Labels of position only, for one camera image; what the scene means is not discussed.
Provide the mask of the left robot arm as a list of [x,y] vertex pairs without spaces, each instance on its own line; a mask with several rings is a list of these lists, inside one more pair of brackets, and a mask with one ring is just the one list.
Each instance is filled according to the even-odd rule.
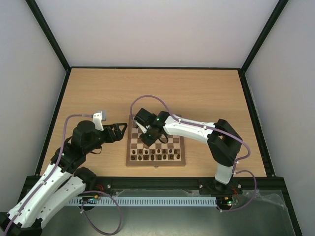
[[6,236],[39,236],[43,228],[70,200],[80,194],[110,195],[96,188],[96,174],[81,165],[104,143],[120,141],[126,123],[96,125],[83,120],[72,136],[62,140],[44,174],[9,212],[1,212],[0,227]]

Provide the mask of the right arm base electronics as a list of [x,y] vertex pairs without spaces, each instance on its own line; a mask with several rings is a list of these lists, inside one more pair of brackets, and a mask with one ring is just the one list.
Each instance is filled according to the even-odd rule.
[[232,187],[231,192],[227,196],[216,197],[216,208],[221,212],[234,209],[240,204],[241,195],[241,189]]

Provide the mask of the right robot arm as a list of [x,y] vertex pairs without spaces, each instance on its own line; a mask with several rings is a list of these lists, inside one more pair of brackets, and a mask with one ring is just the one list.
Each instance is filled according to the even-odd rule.
[[155,115],[143,108],[132,119],[136,127],[141,129],[140,139],[147,146],[151,146],[162,136],[169,135],[206,144],[217,162],[215,180],[210,188],[219,193],[231,188],[234,163],[241,149],[242,139],[227,121],[219,119],[217,122],[199,122],[166,111]]

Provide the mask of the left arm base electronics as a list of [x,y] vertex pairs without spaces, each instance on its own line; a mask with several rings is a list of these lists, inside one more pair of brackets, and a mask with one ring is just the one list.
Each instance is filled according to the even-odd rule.
[[83,196],[79,202],[80,205],[78,206],[78,208],[81,209],[82,203],[85,203],[83,210],[90,211],[94,208],[94,205],[100,199],[101,199],[101,196],[98,193],[92,193],[90,195]]

